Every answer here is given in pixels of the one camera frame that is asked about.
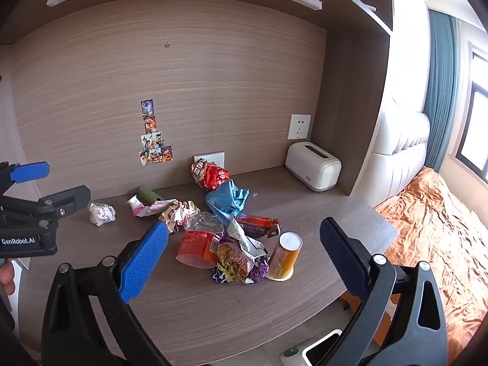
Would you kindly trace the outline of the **person's left hand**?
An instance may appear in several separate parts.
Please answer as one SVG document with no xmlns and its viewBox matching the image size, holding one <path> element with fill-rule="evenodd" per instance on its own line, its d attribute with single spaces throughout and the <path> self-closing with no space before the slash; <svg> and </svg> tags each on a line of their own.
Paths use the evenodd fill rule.
<svg viewBox="0 0 488 366">
<path fill-rule="evenodd" d="M 5 260 L 0 266 L 0 283 L 3 291 L 7 296 L 11 296 L 15 292 L 15 269 L 10 260 Z"/>
</svg>

